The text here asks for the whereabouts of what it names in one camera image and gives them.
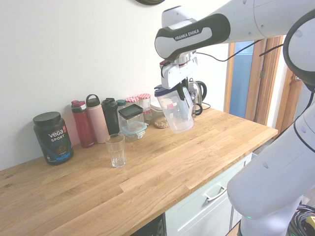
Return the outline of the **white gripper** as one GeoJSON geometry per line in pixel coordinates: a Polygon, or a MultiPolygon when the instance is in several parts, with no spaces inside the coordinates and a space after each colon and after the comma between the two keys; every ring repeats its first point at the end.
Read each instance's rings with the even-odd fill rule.
{"type": "Polygon", "coordinates": [[[193,56],[184,64],[177,64],[166,61],[161,68],[161,85],[165,89],[172,89],[176,86],[179,98],[184,101],[183,88],[189,89],[188,76],[198,67],[197,57],[193,56]]]}

